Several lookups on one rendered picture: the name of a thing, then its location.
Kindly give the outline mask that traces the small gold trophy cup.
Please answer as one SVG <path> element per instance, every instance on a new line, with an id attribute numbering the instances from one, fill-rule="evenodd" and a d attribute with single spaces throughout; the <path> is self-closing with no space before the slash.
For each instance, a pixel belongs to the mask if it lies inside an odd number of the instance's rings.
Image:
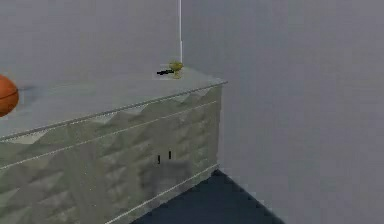
<path id="1" fill-rule="evenodd" d="M 171 61 L 169 63 L 169 68 L 173 71 L 173 73 L 174 73 L 173 77 L 175 79 L 180 79 L 181 78 L 180 71 L 183 68 L 183 63 L 182 62 L 180 62 L 180 61 Z"/>

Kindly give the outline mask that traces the grey-green textured cupboard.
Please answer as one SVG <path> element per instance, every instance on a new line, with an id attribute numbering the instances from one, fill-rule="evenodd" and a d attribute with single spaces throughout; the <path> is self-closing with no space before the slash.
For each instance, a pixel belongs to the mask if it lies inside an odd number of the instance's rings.
<path id="1" fill-rule="evenodd" d="M 225 80 L 28 86 L 0 118 L 0 224 L 130 224 L 218 167 Z"/>

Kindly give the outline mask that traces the orange basketball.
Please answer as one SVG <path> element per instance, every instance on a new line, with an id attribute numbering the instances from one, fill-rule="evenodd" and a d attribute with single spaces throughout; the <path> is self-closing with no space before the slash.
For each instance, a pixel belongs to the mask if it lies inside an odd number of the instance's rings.
<path id="1" fill-rule="evenodd" d="M 0 117 L 14 110 L 19 102 L 17 86 L 8 77 L 0 74 Z"/>

